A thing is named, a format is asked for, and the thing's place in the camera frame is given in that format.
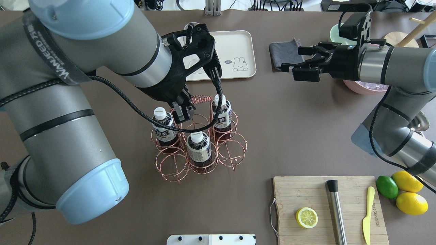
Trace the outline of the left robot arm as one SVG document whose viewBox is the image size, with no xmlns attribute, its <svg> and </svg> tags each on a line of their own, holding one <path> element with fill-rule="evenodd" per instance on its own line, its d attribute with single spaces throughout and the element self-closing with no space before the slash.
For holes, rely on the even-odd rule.
<svg viewBox="0 0 436 245">
<path fill-rule="evenodd" d="M 1 28 L 1 106 L 28 151 L 1 171 L 1 223 L 57 209 L 81 224 L 117 205 L 129 184 L 81 83 L 105 66 L 177 124 L 195 110 L 186 78 L 203 68 L 221 93 L 215 39 L 205 24 L 160 36 L 132 0 L 30 0 Z"/>
</svg>

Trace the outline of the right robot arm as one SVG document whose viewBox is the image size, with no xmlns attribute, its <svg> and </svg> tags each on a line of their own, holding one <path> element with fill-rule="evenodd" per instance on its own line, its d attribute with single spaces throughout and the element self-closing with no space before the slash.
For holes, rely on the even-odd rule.
<svg viewBox="0 0 436 245">
<path fill-rule="evenodd" d="M 435 98 L 435 49 L 388 47 L 384 40 L 372 44 L 341 45 L 321 42 L 299 47 L 298 54 L 311 59 L 298 64 L 282 63 L 283 72 L 293 73 L 296 81 L 319 82 L 328 73 L 335 79 L 388 85 L 386 96 L 354 133 L 374 141 L 367 152 L 391 157 L 435 185 L 435 142 L 408 128 L 421 109 Z"/>
</svg>

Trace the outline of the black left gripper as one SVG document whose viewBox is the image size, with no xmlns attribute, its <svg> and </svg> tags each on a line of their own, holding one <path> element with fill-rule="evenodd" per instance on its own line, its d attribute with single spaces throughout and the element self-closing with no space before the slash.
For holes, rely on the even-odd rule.
<svg viewBox="0 0 436 245">
<path fill-rule="evenodd" d="M 191 43 L 184 46 L 186 30 L 172 32 L 162 36 L 169 43 L 172 62 L 168 74 L 157 85 L 140 88 L 152 99 L 167 102 L 173 108 L 172 116 L 176 124 L 182 124 L 191 119 L 191 110 L 196 110 L 191 102 L 192 95 L 186 87 L 186 78 L 196 70 L 203 68 L 206 75 L 212 79 L 211 71 L 217 68 L 218 76 L 222 76 L 222 68 L 215 51 L 215 39 L 209 33 L 206 24 L 195 27 Z M 199 57 L 193 67 L 184 66 L 184 57 L 195 54 Z"/>
</svg>

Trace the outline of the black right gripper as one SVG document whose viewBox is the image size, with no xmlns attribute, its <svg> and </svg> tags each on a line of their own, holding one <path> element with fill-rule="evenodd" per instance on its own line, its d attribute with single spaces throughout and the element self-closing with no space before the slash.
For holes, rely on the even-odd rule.
<svg viewBox="0 0 436 245">
<path fill-rule="evenodd" d="M 334 79 L 359 81 L 361 45 L 341 45 L 333 42 L 319 42 L 313 46 L 298 47 L 300 55 L 316 55 L 325 60 L 306 60 L 298 64 L 282 63 L 281 71 L 293 74 L 295 81 L 319 82 L 320 75 L 328 73 Z"/>
</svg>

